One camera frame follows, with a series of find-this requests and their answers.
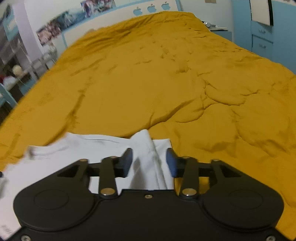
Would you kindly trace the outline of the grey metal rack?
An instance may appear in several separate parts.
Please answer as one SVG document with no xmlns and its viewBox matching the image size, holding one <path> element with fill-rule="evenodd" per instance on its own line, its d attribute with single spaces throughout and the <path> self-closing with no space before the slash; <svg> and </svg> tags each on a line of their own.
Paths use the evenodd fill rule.
<svg viewBox="0 0 296 241">
<path fill-rule="evenodd" d="M 42 56 L 31 62 L 31 69 L 37 78 L 40 78 L 47 70 L 48 63 L 56 63 L 58 59 L 58 51 L 54 45 L 50 45 L 49 49 Z"/>
</svg>

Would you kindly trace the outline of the anime wall posters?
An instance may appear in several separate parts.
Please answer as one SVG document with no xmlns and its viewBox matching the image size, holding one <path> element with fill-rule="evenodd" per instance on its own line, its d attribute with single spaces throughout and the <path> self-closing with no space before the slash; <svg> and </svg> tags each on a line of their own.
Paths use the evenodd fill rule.
<svg viewBox="0 0 296 241">
<path fill-rule="evenodd" d="M 36 31 L 40 44 L 45 46 L 49 41 L 57 38 L 64 30 L 93 15 L 115 7 L 115 1 L 112 0 L 81 1 L 80 7 L 63 11 Z"/>
</svg>

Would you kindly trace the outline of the white blue wall shelf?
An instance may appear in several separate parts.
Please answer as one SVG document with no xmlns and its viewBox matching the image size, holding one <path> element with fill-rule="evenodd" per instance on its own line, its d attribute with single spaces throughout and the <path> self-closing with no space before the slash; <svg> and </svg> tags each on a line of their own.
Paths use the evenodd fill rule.
<svg viewBox="0 0 296 241">
<path fill-rule="evenodd" d="M 8 4 L 1 14 L 1 71 L 20 65 L 23 69 L 29 66 L 27 50 L 23 44 L 13 8 Z"/>
</svg>

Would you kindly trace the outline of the white long-sleeve printed shirt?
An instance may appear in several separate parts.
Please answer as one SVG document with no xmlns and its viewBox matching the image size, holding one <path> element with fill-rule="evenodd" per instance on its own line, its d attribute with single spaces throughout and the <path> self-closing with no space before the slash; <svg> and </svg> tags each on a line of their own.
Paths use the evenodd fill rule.
<svg viewBox="0 0 296 241">
<path fill-rule="evenodd" d="M 168 139 L 152 140 L 148 130 L 131 138 L 67 133 L 45 147 L 29 146 L 16 164 L 8 164 L 1 178 L 1 239 L 7 240 L 20 229 L 13 211 L 16 195 L 31 184 L 80 159 L 90 164 L 110 156 L 121 156 L 132 148 L 133 161 L 126 178 L 116 178 L 118 191 L 123 189 L 165 190 L 174 188 L 166 162 Z"/>
</svg>

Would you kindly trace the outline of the beige wall switch plate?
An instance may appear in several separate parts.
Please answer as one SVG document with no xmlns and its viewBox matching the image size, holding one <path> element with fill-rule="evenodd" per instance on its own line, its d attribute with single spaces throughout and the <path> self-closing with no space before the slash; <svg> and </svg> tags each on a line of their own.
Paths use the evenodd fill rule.
<svg viewBox="0 0 296 241">
<path fill-rule="evenodd" d="M 217 0 L 205 0 L 205 3 L 216 4 Z"/>
</svg>

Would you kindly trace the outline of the round beige lamp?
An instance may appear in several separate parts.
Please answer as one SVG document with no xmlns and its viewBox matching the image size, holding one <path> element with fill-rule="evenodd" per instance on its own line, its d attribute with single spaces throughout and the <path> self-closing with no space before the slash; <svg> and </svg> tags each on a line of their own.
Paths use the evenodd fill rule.
<svg viewBox="0 0 296 241">
<path fill-rule="evenodd" d="M 12 72 L 16 77 L 20 77 L 23 75 L 23 69 L 20 65 L 13 66 Z"/>
</svg>

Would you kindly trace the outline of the blue white desk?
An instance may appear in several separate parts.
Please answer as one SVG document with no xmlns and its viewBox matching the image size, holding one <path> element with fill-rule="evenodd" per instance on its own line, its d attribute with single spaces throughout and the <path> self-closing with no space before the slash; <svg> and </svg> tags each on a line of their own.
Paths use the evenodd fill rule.
<svg viewBox="0 0 296 241">
<path fill-rule="evenodd" d="M 8 75 L 8 77 L 9 83 L 4 88 L 13 96 L 17 104 L 38 81 L 38 78 L 29 72 L 20 78 L 17 78 L 15 75 Z M 13 109 L 1 95 L 1 123 Z"/>
</svg>

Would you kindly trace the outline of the white blue bed headboard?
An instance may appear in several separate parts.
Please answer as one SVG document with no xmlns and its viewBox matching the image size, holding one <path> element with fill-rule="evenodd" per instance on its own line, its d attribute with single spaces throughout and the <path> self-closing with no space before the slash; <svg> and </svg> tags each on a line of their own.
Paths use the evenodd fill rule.
<svg viewBox="0 0 296 241">
<path fill-rule="evenodd" d="M 93 15 L 62 32 L 65 47 L 69 47 L 91 29 L 104 28 L 137 16 L 181 11 L 179 1 L 136 1 Z"/>
</svg>

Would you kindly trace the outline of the blue desk chair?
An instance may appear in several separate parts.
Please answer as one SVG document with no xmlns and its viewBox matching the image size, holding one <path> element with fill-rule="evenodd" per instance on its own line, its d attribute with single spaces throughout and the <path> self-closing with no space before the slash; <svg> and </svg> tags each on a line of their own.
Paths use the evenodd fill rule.
<svg viewBox="0 0 296 241">
<path fill-rule="evenodd" d="M 4 88 L 4 86 L 1 84 L 0 85 L 0 91 L 2 97 L 5 99 L 6 102 L 9 103 L 11 108 L 15 108 L 17 105 L 16 100 L 13 98 L 13 96 Z"/>
</svg>

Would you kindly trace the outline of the blue wardrobe with drawers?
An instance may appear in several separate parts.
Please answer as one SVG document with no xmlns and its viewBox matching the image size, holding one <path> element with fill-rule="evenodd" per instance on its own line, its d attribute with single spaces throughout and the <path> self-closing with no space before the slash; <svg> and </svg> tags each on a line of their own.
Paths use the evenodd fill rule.
<svg viewBox="0 0 296 241">
<path fill-rule="evenodd" d="M 295 1 L 270 1 L 273 25 L 255 21 L 251 1 L 232 1 L 234 43 L 295 73 Z"/>
</svg>

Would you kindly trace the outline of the mustard yellow quilt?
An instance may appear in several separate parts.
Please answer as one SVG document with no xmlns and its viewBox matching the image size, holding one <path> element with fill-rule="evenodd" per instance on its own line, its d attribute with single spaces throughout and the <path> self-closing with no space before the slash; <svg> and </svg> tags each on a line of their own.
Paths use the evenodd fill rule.
<svg viewBox="0 0 296 241">
<path fill-rule="evenodd" d="M 1 168 L 66 132 L 146 129 L 181 156 L 218 158 L 278 191 L 277 229 L 295 239 L 295 74 L 164 11 L 88 33 L 1 125 Z"/>
</svg>

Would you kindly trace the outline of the white black-edged panel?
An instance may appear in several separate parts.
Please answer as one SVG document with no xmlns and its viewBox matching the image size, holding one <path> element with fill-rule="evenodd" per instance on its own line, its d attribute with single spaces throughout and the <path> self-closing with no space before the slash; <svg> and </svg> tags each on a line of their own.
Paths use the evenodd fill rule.
<svg viewBox="0 0 296 241">
<path fill-rule="evenodd" d="M 250 0 L 251 19 L 273 26 L 273 5 L 271 0 Z"/>
</svg>

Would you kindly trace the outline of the blue nightstand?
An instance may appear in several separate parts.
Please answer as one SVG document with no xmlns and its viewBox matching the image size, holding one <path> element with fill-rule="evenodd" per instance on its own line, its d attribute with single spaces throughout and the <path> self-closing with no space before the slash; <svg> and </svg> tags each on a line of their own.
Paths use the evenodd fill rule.
<svg viewBox="0 0 296 241">
<path fill-rule="evenodd" d="M 210 32 L 215 33 L 216 35 L 219 35 L 220 37 L 223 37 L 229 41 L 232 41 L 232 32 L 229 31 L 226 27 L 220 27 L 206 21 L 203 21 L 202 23 L 209 29 Z"/>
</svg>

